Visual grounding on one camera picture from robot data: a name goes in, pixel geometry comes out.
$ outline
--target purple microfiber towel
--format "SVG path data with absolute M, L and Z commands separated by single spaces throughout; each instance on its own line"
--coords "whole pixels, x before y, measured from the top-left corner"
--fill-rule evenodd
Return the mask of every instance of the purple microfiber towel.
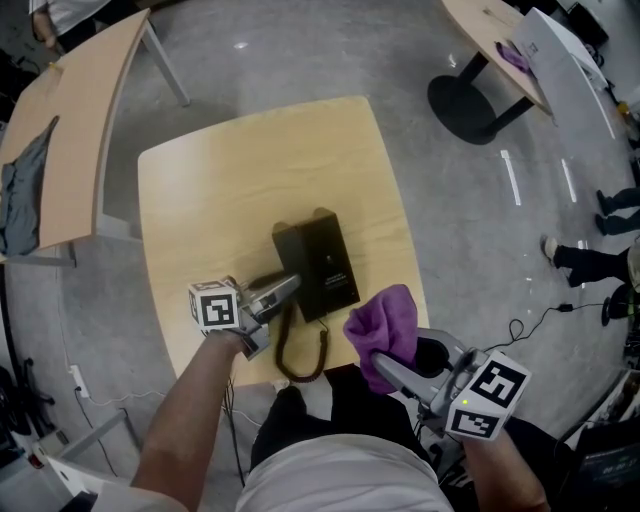
M 384 352 L 413 364 L 418 346 L 418 310 L 409 288 L 395 284 L 382 290 L 351 311 L 343 332 L 360 356 L 360 370 L 371 391 L 393 393 L 395 388 L 375 369 L 371 355 Z
M 517 50 L 514 50 L 513 48 L 510 48 L 498 42 L 496 42 L 496 49 L 498 50 L 500 56 L 509 64 L 513 64 L 523 73 L 529 72 L 530 68 L 527 59 L 520 55 Z

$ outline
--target hand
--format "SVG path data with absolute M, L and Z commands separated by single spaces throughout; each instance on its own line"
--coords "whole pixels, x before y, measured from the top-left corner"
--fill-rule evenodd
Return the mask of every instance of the hand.
M 210 344 L 225 345 L 234 355 L 244 350 L 244 342 L 240 335 L 230 331 L 210 331 L 204 341 Z
M 49 37 L 47 37 L 44 40 L 44 45 L 49 48 L 49 50 L 53 50 L 56 51 L 56 45 L 58 44 L 58 38 L 55 36 L 55 34 L 51 34 Z

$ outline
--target gray cloth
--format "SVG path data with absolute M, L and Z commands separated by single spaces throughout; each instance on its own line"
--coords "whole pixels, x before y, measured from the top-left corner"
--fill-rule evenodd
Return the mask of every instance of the gray cloth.
M 2 167 L 0 252 L 7 257 L 29 254 L 38 247 L 44 166 L 59 119 L 54 117 L 15 161 Z

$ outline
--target fiducial marker cube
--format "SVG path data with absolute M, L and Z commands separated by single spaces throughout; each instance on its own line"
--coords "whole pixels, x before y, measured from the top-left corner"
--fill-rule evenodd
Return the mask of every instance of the fiducial marker cube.
M 493 441 L 530 379 L 529 370 L 494 350 L 451 403 L 445 431 Z
M 240 327 L 238 292 L 231 282 L 208 281 L 190 285 L 189 307 L 203 332 Z

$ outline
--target power cord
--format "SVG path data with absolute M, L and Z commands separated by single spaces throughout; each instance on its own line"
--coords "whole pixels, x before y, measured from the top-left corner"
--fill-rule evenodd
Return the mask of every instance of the power cord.
M 282 310 L 282 318 L 280 320 L 280 333 L 278 334 L 278 340 L 275 346 L 275 365 L 282 374 L 291 382 L 297 382 L 301 384 L 307 384 L 316 380 L 324 371 L 324 366 L 327 361 L 327 352 L 329 350 L 329 328 L 321 321 L 324 330 L 320 331 L 320 354 L 318 355 L 318 363 L 315 369 L 309 375 L 296 375 L 289 367 L 284 363 L 284 349 L 289 340 L 289 330 L 291 323 L 293 322 L 294 308 L 291 302 L 284 305 Z
M 624 304 L 624 305 L 629 305 L 626 302 L 619 302 L 618 304 Z M 499 347 L 509 347 L 511 345 L 513 345 L 515 342 L 517 341 L 521 341 L 521 340 L 526 340 L 529 339 L 531 337 L 531 335 L 535 332 L 535 330 L 540 327 L 540 325 L 542 324 L 542 322 L 544 321 L 544 318 L 547 316 L 547 313 L 549 311 L 558 311 L 559 313 L 571 313 L 572 311 L 577 311 L 578 309 L 582 309 L 582 308 L 589 308 L 589 307 L 594 307 L 594 306 L 604 306 L 604 302 L 601 303 L 597 303 L 597 304 L 583 304 L 582 306 L 574 306 L 573 304 L 568 304 L 566 302 L 558 305 L 558 307 L 549 307 L 547 308 L 544 313 L 542 313 L 542 316 L 540 317 L 540 320 L 538 320 L 538 323 L 536 325 L 533 326 L 533 328 L 531 329 L 531 331 L 529 331 L 529 334 L 527 334 L 526 336 L 523 336 L 522 334 L 524 333 L 524 324 L 522 323 L 522 320 L 520 320 L 519 318 L 514 318 L 513 320 L 511 320 L 509 322 L 509 336 L 511 337 L 511 341 L 507 342 L 507 343 L 498 343 L 497 345 L 493 345 L 489 348 L 485 348 L 483 350 L 483 352 L 489 352 L 489 350 L 493 350 L 495 348 L 499 348 Z M 518 334 L 514 334 L 513 332 L 513 326 L 514 324 L 520 324 L 520 332 Z
M 89 424 L 89 427 L 93 429 L 93 424 L 91 423 L 91 420 L 89 419 L 89 416 L 87 416 L 87 413 L 84 411 L 84 407 L 82 407 L 82 402 L 80 401 L 80 397 L 78 396 L 79 391 L 80 391 L 80 387 L 78 386 L 73 390 L 73 395 L 76 397 L 76 402 L 78 402 L 78 406 L 80 407 L 80 410 L 82 411 L 82 415 L 84 416 L 84 419 L 87 420 L 87 423 Z M 98 439 L 97 441 L 98 441 L 98 444 L 100 445 L 100 448 L 102 448 L 102 453 L 104 453 L 104 458 L 107 461 L 107 464 L 109 465 L 109 469 L 113 473 L 113 476 L 115 476 L 117 478 L 118 475 L 116 474 L 116 472 L 113 469 L 113 466 L 111 465 L 111 461 L 109 460 L 109 456 L 107 455 L 107 450 L 104 449 L 104 445 L 102 444 L 102 441 L 100 441 L 100 439 Z
M 461 457 L 456 459 L 456 461 L 453 464 L 451 464 L 451 466 L 449 466 L 444 473 L 442 473 L 442 477 L 440 478 L 440 480 L 438 480 L 438 486 L 442 486 L 442 484 L 446 481 L 447 477 L 449 476 L 449 473 L 451 473 L 451 470 L 458 467 L 460 463 L 466 458 L 467 458 L 467 455 L 463 454 Z
M 446 435 L 446 436 L 448 436 L 448 437 L 450 437 L 450 438 L 451 438 L 451 440 L 452 440 L 454 443 L 457 443 L 457 445 L 458 445 L 460 448 L 462 448 L 462 443 L 461 443 L 460 441 L 458 441 L 455 437 L 453 437 L 451 434 L 448 434 L 448 433 L 446 433 L 446 432 L 445 432 L 445 435 Z
M 147 391 L 146 393 L 129 393 L 129 394 L 123 396 L 123 397 L 112 398 L 111 400 L 107 400 L 106 402 L 96 402 L 91 397 L 88 397 L 87 400 L 89 400 L 89 402 L 91 402 L 93 405 L 96 405 L 98 407 L 104 407 L 104 406 L 112 404 L 114 402 L 124 402 L 125 400 L 127 400 L 129 398 L 144 398 L 145 396 L 149 396 L 149 395 L 158 395 L 158 396 L 161 396 L 162 398 L 167 396 L 164 393 L 160 393 L 160 391 L 151 390 L 151 391 Z
M 236 455 L 236 465 L 238 467 L 238 476 L 240 477 L 240 482 L 242 483 L 242 487 L 245 486 L 244 482 L 244 472 L 242 470 L 242 464 L 240 464 L 240 453 L 238 452 L 238 438 L 236 435 L 236 425 L 233 421 L 233 402 L 235 400 L 235 391 L 233 389 L 233 381 L 229 379 L 229 383 L 224 390 L 224 397 L 222 398 L 222 404 L 225 416 L 227 417 L 227 421 L 229 421 L 229 429 L 231 430 L 231 442 L 233 443 L 233 451 Z

